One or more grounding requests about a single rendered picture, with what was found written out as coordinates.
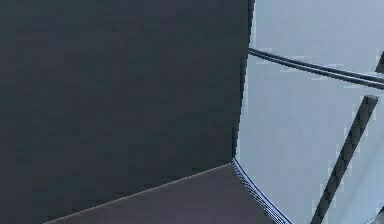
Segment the pale grey fridge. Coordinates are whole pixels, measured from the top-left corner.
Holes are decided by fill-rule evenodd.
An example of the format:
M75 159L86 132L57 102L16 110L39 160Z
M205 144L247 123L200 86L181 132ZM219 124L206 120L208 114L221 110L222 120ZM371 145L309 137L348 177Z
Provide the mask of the pale grey fridge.
M378 103L322 224L384 224L384 0L254 0L233 165L277 224L310 224L365 95Z

